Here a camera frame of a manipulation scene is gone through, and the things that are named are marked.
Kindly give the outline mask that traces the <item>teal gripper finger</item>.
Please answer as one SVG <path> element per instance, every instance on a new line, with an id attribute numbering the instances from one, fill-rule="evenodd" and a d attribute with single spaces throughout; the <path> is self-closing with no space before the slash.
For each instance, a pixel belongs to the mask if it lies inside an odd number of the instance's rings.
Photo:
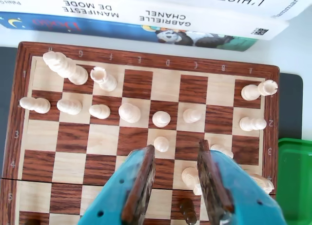
<path id="1" fill-rule="evenodd" d="M 142 225 L 155 178 L 155 148 L 135 149 L 110 177 L 79 225 Z"/>
<path id="2" fill-rule="evenodd" d="M 231 157 L 199 141 L 198 177 L 212 225 L 284 225 L 278 203 Z"/>

